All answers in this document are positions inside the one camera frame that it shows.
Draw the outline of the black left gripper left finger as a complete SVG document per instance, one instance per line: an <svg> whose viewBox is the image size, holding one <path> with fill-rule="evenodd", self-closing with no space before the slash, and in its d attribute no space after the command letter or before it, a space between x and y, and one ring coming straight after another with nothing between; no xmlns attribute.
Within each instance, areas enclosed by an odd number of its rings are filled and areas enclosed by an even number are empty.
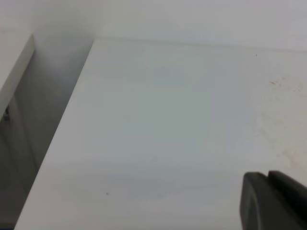
<svg viewBox="0 0 307 230"><path fill-rule="evenodd" d="M281 190L268 175L247 172L243 176L240 218L244 230L305 230L307 192Z"/></svg>

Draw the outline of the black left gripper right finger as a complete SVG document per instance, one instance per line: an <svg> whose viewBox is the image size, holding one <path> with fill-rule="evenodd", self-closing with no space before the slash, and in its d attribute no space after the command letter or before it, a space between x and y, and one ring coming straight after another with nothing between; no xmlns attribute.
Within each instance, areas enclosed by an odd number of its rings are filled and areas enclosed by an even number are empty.
<svg viewBox="0 0 307 230"><path fill-rule="evenodd" d="M290 176L280 171L269 171L268 178L270 182L281 190L306 192L307 188L301 183L297 182Z"/></svg>

